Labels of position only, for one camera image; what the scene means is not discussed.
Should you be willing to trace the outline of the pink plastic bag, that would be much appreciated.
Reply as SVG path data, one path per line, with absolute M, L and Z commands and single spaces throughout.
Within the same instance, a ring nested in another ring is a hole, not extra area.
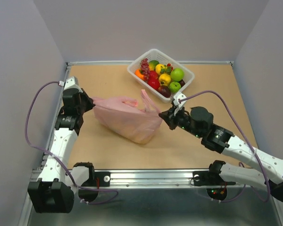
M 155 135 L 162 123 L 158 115 L 161 111 L 144 89 L 141 99 L 143 109 L 138 107 L 137 99 L 130 97 L 94 97 L 92 110 L 99 123 L 129 140 L 138 134 Z

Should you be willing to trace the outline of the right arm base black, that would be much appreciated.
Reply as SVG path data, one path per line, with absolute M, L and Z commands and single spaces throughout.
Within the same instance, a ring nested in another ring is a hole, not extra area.
M 235 182 L 226 182 L 218 174 L 211 173 L 208 170 L 195 171 L 190 179 L 192 186 L 208 186 L 208 196 L 217 201 L 224 201 L 227 197 L 227 186 L 236 185 Z

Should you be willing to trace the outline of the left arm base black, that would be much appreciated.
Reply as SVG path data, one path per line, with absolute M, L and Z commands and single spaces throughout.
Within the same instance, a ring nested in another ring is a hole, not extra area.
M 86 204 L 96 204 L 95 199 L 99 195 L 100 186 L 107 186 L 104 181 L 105 176 L 109 176 L 108 172 L 96 173 L 94 165 L 90 162 L 79 162 L 73 166 L 71 175 L 76 185 L 70 185 L 74 194 L 78 194 L 80 202 Z

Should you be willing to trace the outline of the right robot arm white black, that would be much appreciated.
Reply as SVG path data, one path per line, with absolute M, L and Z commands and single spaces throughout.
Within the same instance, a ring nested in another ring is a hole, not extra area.
M 231 131 L 215 124 L 213 114 L 204 107 L 193 107 L 190 112 L 171 107 L 159 113 L 159 117 L 171 130 L 179 127 L 200 138 L 208 150 L 248 165 L 248 168 L 242 168 L 214 161 L 205 175 L 199 175 L 199 180 L 194 182 L 196 186 L 236 182 L 269 191 L 272 197 L 283 202 L 283 160 L 250 147 Z

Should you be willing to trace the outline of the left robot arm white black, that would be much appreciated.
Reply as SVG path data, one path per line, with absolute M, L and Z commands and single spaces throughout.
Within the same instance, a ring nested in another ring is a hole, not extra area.
M 81 88 L 64 89 L 62 100 L 46 164 L 38 179 L 28 186 L 37 213 L 69 213 L 79 187 L 95 182 L 92 163 L 77 163 L 71 171 L 66 167 L 83 125 L 83 114 L 94 107 L 93 100 Z

